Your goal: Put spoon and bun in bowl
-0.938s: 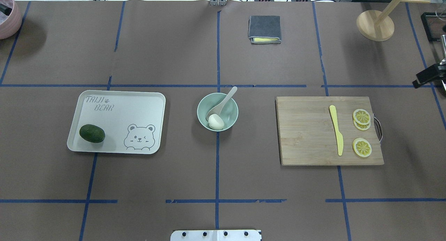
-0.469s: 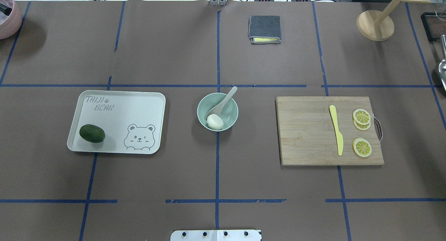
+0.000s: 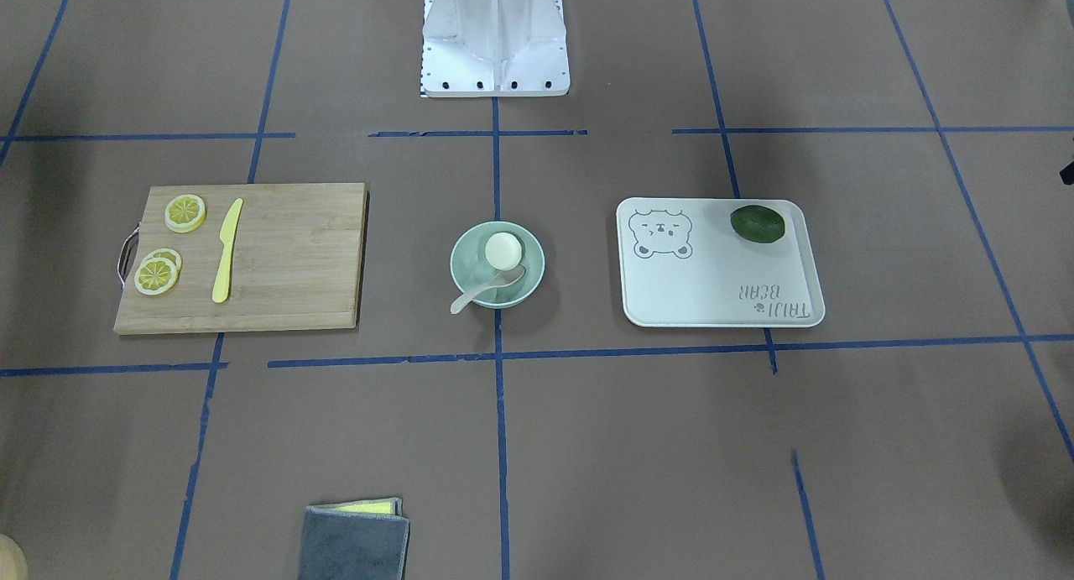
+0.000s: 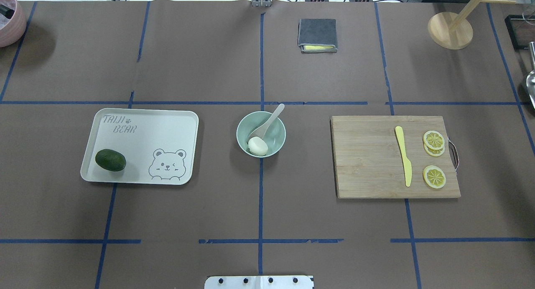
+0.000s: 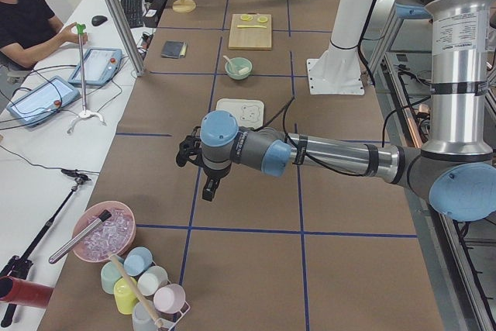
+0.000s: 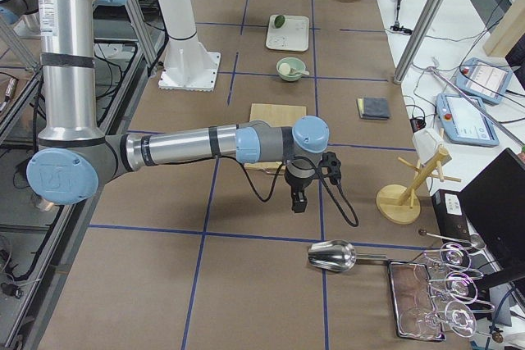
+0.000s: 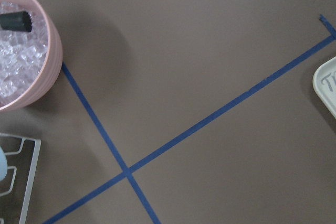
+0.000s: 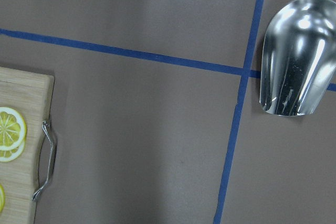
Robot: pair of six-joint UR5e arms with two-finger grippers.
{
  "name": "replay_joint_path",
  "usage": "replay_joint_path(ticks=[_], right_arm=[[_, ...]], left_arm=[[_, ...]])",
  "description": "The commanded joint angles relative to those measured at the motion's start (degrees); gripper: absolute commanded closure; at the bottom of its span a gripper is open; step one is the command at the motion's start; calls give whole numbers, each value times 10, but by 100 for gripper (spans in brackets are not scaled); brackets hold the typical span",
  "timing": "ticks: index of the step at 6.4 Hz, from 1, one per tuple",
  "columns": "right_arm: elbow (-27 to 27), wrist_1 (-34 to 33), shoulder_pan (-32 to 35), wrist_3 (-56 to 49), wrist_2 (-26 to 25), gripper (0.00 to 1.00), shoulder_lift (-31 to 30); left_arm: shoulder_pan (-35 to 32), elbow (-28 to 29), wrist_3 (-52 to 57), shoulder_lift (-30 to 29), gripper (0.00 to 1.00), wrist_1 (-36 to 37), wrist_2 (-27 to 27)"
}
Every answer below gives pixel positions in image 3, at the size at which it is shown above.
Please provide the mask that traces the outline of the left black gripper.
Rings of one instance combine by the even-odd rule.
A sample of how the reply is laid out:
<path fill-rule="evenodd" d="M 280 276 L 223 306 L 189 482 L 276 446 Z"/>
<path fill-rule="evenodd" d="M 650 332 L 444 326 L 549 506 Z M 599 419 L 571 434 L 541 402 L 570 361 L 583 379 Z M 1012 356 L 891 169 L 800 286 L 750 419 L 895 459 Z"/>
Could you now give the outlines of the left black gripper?
<path fill-rule="evenodd" d="M 1059 171 L 1059 178 L 1063 185 L 1074 185 L 1074 162 L 1070 162 Z"/>

